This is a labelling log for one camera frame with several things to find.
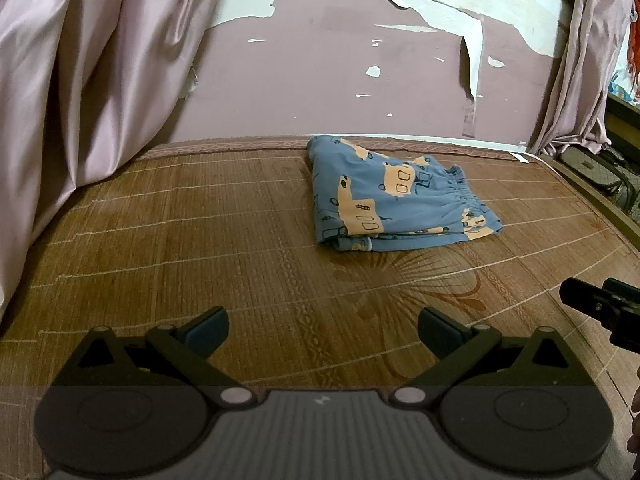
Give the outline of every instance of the satin curtain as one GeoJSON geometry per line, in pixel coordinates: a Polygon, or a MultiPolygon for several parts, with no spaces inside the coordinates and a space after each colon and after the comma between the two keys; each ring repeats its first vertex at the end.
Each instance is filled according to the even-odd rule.
{"type": "Polygon", "coordinates": [[[0,319],[78,187],[162,127],[217,0],[0,0],[0,319]]]}
{"type": "Polygon", "coordinates": [[[569,145],[598,153],[607,88],[629,24],[633,0],[575,0],[567,41],[542,130],[532,152],[549,156],[569,145]]]}

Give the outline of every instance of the pink wall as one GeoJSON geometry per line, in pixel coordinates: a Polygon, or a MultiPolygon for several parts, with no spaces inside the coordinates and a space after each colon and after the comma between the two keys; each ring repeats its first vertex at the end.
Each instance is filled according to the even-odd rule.
{"type": "MultiPolygon", "coordinates": [[[[388,0],[274,6],[270,18],[240,18],[205,32],[194,63],[199,86],[178,101],[153,144],[322,133],[462,137],[468,100],[460,37],[375,27],[426,25],[388,0]],[[384,43],[374,48],[373,38],[384,43]],[[379,78],[365,75],[372,65],[382,69],[379,78]]],[[[559,60],[532,51],[511,25],[483,20],[476,139],[529,142],[559,60]],[[491,67],[488,56],[506,66],[491,67]]]]}

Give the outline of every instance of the black mechanical device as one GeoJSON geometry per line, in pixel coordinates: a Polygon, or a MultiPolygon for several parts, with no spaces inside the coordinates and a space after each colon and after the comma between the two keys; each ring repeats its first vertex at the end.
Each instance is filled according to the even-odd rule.
{"type": "MultiPolygon", "coordinates": [[[[572,280],[562,300],[637,351],[624,325],[636,322],[628,295],[639,291],[572,280]]],[[[228,335],[222,307],[144,337],[95,327],[36,410],[47,478],[602,478],[595,466],[613,418],[553,328],[505,337],[425,308],[417,331],[440,361],[388,396],[271,390],[258,399],[206,361],[228,335]]]]}

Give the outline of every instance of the gray ribbed panel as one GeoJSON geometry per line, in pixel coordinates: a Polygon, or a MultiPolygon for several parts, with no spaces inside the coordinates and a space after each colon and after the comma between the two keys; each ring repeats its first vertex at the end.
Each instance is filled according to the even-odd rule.
{"type": "MultiPolygon", "coordinates": [[[[274,391],[220,417],[189,457],[141,480],[508,480],[456,454],[421,412],[374,391],[274,391]]],[[[50,480],[76,480],[56,472],[50,480]]],[[[602,480],[594,470],[562,480],[602,480]]]]}

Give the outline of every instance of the flower pattern on mat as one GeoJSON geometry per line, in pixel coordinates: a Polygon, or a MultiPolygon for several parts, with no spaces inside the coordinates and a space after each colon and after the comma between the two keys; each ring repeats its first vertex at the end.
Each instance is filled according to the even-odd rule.
{"type": "Polygon", "coordinates": [[[333,277],[353,284],[354,293],[346,300],[357,315],[377,324],[382,359],[398,380],[411,379],[421,371],[408,358],[409,351],[393,350],[417,340],[417,316],[424,306],[449,311],[453,306],[472,319],[475,312],[486,310],[484,302],[474,297],[481,286],[478,272],[454,274],[474,266],[455,246],[393,253],[333,253],[329,260],[334,264],[333,277]]]}

